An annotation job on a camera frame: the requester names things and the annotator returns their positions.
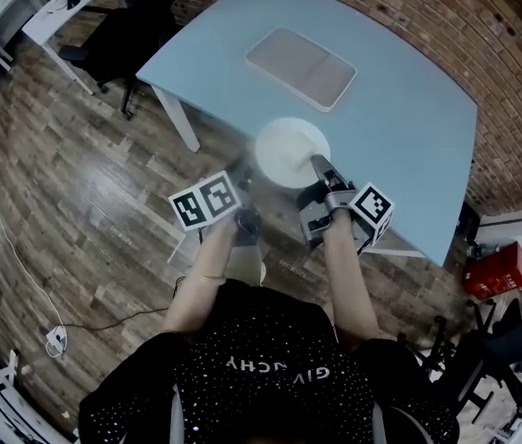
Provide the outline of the person's left forearm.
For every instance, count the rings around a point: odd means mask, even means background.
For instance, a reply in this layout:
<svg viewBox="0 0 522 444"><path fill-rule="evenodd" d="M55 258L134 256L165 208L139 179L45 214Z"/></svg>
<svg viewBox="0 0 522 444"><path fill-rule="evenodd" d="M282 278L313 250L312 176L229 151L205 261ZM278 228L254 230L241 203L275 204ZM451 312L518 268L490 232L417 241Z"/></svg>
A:
<svg viewBox="0 0 522 444"><path fill-rule="evenodd" d="M193 336L205 325L218 289L226 281L224 273L237 232L236 221L230 217L212 226L168 308L163 332Z"/></svg>

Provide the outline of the person's beige trouser leg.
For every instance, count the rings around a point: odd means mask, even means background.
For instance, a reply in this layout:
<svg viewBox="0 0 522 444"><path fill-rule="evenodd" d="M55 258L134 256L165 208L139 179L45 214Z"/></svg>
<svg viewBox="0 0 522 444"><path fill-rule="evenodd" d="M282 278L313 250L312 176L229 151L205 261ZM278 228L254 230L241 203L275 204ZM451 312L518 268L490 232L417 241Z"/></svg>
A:
<svg viewBox="0 0 522 444"><path fill-rule="evenodd" d="M248 286L261 286L267 269L260 247L256 245L236 246L231 250L224 276Z"/></svg>

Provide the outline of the red box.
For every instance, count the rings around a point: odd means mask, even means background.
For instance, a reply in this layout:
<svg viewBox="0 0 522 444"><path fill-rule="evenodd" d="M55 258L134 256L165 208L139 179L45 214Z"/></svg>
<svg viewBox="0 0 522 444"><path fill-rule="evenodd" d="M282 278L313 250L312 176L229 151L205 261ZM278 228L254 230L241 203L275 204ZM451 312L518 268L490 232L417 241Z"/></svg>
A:
<svg viewBox="0 0 522 444"><path fill-rule="evenodd" d="M518 242L480 258L464 269L462 286L478 300L522 289L522 248Z"/></svg>

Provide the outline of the round white plate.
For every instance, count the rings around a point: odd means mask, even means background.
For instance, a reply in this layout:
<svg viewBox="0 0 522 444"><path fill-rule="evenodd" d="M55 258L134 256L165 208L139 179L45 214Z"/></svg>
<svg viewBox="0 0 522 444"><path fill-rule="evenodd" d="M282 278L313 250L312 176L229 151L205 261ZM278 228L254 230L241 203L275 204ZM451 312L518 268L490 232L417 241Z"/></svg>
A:
<svg viewBox="0 0 522 444"><path fill-rule="evenodd" d="M313 124L297 117L282 117L269 122L258 134L255 161L260 171L272 182L287 189L303 189L318 181L310 163L299 173L287 173L275 164L281 146L311 147L314 154L330 160L330 147L323 133Z"/></svg>

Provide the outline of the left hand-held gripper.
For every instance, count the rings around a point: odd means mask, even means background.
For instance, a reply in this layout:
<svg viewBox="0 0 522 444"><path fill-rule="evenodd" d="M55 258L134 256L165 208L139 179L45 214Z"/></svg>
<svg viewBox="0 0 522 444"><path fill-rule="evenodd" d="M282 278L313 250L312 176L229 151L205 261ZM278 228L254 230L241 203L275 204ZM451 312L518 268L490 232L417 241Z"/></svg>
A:
<svg viewBox="0 0 522 444"><path fill-rule="evenodd" d="M238 227L235 245L253 246L261 229L249 192L254 179L255 166L250 155L243 153L234 161L234 175L222 170L171 195L169 203L184 231L200 231L232 218Z"/></svg>

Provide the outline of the person's right forearm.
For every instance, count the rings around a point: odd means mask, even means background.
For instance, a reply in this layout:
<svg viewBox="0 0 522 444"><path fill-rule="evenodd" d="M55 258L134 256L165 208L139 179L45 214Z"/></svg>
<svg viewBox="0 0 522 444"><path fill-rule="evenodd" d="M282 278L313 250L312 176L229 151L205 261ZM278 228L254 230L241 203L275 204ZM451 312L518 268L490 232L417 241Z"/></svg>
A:
<svg viewBox="0 0 522 444"><path fill-rule="evenodd" d="M333 212L323 240L336 333L340 344L352 351L364 341L377 339L379 325L356 254L347 209Z"/></svg>

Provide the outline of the white rectangular tray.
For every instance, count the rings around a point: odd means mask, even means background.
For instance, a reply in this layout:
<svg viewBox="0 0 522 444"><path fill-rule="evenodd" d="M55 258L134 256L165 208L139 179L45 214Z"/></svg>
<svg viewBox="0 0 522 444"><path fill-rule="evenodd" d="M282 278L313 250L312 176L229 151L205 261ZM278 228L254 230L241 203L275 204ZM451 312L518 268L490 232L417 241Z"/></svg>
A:
<svg viewBox="0 0 522 444"><path fill-rule="evenodd" d="M338 55L284 27L261 39L245 60L322 113L332 110L357 75L356 68Z"/></svg>

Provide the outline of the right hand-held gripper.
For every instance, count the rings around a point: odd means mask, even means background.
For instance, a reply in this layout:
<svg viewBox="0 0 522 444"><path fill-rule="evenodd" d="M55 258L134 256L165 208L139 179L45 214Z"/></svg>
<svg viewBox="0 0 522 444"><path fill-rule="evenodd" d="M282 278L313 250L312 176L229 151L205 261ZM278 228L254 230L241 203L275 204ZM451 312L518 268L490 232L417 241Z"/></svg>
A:
<svg viewBox="0 0 522 444"><path fill-rule="evenodd" d="M309 248L314 250L324 242L324 233L337 210L350 213L357 251L374 246L392 221L394 202L370 182L360 190L348 184L322 154L313 154L310 161L321 181L298 196L302 232Z"/></svg>

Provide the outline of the light blue table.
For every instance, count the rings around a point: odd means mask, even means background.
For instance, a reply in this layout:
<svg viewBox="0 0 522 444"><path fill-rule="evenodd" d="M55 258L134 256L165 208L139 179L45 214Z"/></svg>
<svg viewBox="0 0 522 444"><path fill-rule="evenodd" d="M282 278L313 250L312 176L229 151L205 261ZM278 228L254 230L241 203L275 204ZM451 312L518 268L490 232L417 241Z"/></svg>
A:
<svg viewBox="0 0 522 444"><path fill-rule="evenodd" d="M247 61L279 28L354 68L330 110L314 108ZM391 230L444 262L466 196L478 109L440 68L373 19L337 0L218 0L138 76L192 150L198 141L186 105L250 137L282 117L312 123L346 178L374 183L395 203Z"/></svg>

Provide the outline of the white narrow table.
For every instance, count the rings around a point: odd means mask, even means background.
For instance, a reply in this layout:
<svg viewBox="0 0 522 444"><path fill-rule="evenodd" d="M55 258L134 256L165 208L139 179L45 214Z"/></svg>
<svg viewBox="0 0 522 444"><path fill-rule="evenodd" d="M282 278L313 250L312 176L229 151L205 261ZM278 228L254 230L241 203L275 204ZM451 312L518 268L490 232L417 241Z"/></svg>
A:
<svg viewBox="0 0 522 444"><path fill-rule="evenodd" d="M76 74L72 67L64 61L56 48L51 45L52 38L81 10L87 10L93 0L47 0L32 18L23 26L22 31L37 45L72 80L76 81L84 91L93 95L93 90Z"/></svg>

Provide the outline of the white power strip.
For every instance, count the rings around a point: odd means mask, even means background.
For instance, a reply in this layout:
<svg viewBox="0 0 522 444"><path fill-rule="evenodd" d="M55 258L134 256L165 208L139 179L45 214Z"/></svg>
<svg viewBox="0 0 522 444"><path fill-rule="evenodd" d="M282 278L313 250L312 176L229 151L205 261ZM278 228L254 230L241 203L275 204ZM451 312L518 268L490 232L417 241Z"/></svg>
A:
<svg viewBox="0 0 522 444"><path fill-rule="evenodd" d="M64 326L54 327L45 337L45 350L51 358L64 354L68 346L68 334Z"/></svg>

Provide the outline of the person's black speckled shirt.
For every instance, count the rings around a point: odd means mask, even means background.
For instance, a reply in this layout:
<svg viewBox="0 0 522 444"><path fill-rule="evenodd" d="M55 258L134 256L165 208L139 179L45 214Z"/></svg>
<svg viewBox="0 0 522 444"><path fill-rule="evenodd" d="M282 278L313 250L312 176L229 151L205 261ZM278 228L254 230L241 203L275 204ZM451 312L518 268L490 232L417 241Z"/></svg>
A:
<svg viewBox="0 0 522 444"><path fill-rule="evenodd" d="M353 351L321 307L230 280L200 337L147 340L81 401L81 444L457 444L459 425L413 354Z"/></svg>

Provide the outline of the black mesh office chair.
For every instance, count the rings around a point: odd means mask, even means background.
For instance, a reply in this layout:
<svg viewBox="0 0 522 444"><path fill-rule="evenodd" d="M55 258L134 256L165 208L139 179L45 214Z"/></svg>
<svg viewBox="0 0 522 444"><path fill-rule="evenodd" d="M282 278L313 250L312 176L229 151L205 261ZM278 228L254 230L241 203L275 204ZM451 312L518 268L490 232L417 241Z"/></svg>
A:
<svg viewBox="0 0 522 444"><path fill-rule="evenodd" d="M516 404L516 415L522 418L522 382L511 366L522 363L522 315L519 300L510 302L502 318L493 323L492 315L482 318L479 305L469 300L466 305L473 309L477 327L468 331L457 344L445 335L447 320L438 315L439 325L429 355L424 355L409 342L404 333L397 341L409 349L421 361L420 369L426 374L436 371L441 375L433 382L451 412L458 414L468 402L483 412L491 398L475 393L484 377L495 379L499 386L507 386Z"/></svg>

